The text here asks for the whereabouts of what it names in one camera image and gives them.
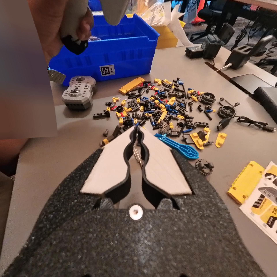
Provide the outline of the white foam strip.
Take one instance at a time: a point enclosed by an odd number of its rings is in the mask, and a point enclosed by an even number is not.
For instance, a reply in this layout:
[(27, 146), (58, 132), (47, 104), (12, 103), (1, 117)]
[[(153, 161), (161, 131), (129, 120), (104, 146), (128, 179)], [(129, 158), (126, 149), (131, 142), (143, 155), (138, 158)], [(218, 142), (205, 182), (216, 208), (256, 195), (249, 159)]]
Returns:
[(179, 17), (184, 15), (184, 13), (178, 12), (179, 6), (180, 4), (175, 5), (173, 10), (171, 11), (171, 2), (164, 2), (164, 24), (168, 26), (170, 31), (175, 35), (175, 37), (178, 40), (180, 40), (184, 47), (190, 47), (194, 44), (189, 41), (179, 21)]

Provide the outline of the clear plastic bag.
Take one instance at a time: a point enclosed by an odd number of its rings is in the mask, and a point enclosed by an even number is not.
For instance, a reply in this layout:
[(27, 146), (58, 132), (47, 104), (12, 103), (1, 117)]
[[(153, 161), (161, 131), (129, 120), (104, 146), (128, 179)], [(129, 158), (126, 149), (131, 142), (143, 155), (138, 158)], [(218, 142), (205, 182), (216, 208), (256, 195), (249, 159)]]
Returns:
[(171, 1), (154, 1), (138, 16), (151, 27), (167, 26), (171, 22)]

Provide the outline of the yellow sticker sheet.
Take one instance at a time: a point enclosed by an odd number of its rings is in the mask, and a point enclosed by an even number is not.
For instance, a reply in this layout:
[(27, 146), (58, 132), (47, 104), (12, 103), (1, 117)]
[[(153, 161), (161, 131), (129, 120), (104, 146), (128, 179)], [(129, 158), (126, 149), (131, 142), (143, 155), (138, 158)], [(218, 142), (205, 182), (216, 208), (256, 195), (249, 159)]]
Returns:
[(273, 161), (239, 209), (277, 243), (277, 165)]

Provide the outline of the person's left hand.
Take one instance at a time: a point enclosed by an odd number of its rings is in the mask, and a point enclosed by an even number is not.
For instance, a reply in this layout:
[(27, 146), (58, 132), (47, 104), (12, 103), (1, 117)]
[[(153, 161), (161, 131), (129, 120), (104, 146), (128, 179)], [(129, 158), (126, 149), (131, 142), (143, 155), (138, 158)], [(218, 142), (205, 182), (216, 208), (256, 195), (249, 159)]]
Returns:
[(28, 0), (31, 15), (39, 36), (46, 64), (56, 56), (63, 43), (60, 26), (67, 0)]

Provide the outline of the grey toy remote control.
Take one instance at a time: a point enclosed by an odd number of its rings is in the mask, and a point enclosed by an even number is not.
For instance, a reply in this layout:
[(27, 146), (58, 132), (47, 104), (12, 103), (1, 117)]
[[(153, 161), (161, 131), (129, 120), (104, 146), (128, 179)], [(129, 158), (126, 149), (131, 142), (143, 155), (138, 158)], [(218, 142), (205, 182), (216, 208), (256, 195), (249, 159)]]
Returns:
[(75, 76), (63, 92), (62, 101), (70, 110), (86, 110), (92, 106), (95, 85), (91, 76)]

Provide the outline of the black wheel hub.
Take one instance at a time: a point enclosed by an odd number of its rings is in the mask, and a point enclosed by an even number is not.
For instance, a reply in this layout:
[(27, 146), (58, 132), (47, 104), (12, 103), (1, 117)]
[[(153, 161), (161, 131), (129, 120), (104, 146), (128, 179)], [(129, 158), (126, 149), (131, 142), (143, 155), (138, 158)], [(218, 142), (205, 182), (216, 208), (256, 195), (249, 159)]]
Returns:
[(234, 117), (236, 115), (236, 110), (231, 106), (221, 106), (219, 107), (217, 114), (220, 118), (225, 119)]
[(215, 95), (209, 92), (205, 92), (199, 96), (199, 100), (203, 104), (212, 105), (215, 101)]

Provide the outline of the yellow storage bin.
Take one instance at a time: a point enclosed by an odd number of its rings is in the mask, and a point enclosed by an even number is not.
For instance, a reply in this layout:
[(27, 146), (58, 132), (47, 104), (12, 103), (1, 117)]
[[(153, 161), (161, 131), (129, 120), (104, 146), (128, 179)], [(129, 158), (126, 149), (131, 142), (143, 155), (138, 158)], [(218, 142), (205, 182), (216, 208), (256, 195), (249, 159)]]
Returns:
[(185, 46), (167, 26), (152, 26), (152, 28), (160, 35), (157, 40), (156, 50)]

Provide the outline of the blue bin with printed tag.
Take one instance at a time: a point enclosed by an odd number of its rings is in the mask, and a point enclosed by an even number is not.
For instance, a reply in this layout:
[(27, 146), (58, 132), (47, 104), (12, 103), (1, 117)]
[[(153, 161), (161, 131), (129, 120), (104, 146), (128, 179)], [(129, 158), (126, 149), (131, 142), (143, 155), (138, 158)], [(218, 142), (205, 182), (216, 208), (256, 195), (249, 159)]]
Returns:
[(93, 36), (80, 55), (62, 47), (50, 61), (50, 68), (66, 75), (63, 85), (75, 76), (91, 76), (97, 82), (149, 74), (159, 33), (141, 17), (124, 16), (116, 26), (103, 15), (94, 16)]

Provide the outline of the black battery charger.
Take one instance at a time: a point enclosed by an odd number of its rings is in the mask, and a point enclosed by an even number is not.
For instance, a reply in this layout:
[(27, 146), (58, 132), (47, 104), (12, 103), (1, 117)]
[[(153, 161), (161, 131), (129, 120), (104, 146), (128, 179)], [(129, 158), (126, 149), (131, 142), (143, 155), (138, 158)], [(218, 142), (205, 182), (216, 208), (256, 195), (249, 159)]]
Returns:
[(223, 41), (217, 35), (209, 34), (204, 39), (201, 45), (203, 50), (204, 59), (214, 59), (218, 54), (221, 46), (223, 46)]

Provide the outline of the black office chair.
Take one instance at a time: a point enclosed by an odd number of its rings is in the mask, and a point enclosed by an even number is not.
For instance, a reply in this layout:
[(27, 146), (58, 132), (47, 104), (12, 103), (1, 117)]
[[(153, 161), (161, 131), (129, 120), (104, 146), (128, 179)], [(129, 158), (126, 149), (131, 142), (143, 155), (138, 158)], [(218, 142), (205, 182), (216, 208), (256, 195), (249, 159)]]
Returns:
[[(217, 0), (217, 1), (210, 1), (210, 5), (207, 5), (208, 1), (205, 1), (204, 4), (204, 8), (201, 9), (197, 15), (200, 19), (204, 20), (204, 23), (207, 24), (207, 28), (205, 29), (205, 31), (200, 32), (200, 33), (195, 33), (192, 34), (190, 39), (191, 42), (194, 42), (195, 40), (204, 38), (205, 36), (207, 36), (208, 34), (211, 34), (211, 29), (213, 26), (215, 26), (220, 18), (221, 12), (223, 10), (223, 7), (225, 5), (225, 3), (227, 2), (226, 0)], [(234, 25), (234, 23), (237, 20), (237, 16), (232, 15), (231, 13), (227, 14), (227, 19), (225, 20), (225, 23), (228, 23), (229, 25), (231, 25), (231, 23)], [(231, 37), (233, 36), (233, 34), (227, 36), (225, 35), (223, 37), (223, 44), (226, 45), (229, 40), (231, 39)]]

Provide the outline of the wooden side table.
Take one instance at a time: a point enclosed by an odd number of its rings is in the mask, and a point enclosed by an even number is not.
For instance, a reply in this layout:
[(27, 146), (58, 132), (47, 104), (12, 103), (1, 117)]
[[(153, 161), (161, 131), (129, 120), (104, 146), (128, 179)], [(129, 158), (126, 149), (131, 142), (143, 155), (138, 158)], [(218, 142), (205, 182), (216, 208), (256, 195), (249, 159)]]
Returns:
[(260, 8), (269, 9), (272, 11), (277, 11), (277, 1), (276, 0), (234, 0), (235, 2), (255, 5)]

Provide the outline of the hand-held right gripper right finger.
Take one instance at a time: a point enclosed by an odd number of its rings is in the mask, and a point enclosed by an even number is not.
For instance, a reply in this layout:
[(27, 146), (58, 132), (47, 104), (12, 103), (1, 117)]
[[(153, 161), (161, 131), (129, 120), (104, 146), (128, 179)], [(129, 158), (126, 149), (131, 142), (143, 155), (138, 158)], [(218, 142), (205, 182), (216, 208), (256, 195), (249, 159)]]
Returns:
[(191, 195), (192, 190), (178, 165), (172, 149), (143, 127), (138, 127), (142, 166), (142, 192), (158, 209), (169, 200), (172, 209), (179, 210), (175, 197)]

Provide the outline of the yellow fender piece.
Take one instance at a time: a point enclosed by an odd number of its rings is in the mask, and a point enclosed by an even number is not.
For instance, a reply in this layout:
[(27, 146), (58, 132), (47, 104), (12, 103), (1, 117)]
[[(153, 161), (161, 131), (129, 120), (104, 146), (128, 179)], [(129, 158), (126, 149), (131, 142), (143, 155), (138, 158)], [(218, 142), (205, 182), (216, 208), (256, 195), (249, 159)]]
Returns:
[(195, 146), (203, 150), (208, 145), (211, 130), (205, 127), (203, 130), (190, 134), (190, 137)]

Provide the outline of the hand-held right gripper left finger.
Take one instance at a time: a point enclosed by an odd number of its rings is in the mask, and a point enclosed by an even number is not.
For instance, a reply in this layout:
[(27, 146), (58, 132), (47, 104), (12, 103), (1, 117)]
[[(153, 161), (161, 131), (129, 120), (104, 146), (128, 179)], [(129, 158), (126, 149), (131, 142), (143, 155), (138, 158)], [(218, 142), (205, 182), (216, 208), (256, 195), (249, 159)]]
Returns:
[(131, 188), (129, 159), (136, 137), (133, 126), (104, 146), (80, 192), (110, 198), (113, 204), (125, 198)]

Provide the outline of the blue plastic separator tool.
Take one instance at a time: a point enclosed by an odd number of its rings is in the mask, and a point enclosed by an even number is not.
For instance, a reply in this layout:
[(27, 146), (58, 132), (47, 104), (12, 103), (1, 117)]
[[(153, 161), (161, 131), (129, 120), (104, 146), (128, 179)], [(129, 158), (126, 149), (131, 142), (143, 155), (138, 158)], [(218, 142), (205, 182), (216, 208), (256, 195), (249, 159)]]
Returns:
[(161, 134), (155, 134), (154, 137), (165, 143), (167, 146), (169, 146), (171, 149), (176, 150), (179, 152), (183, 157), (189, 159), (189, 160), (196, 160), (199, 158), (199, 153), (191, 146), (180, 144), (166, 135)]

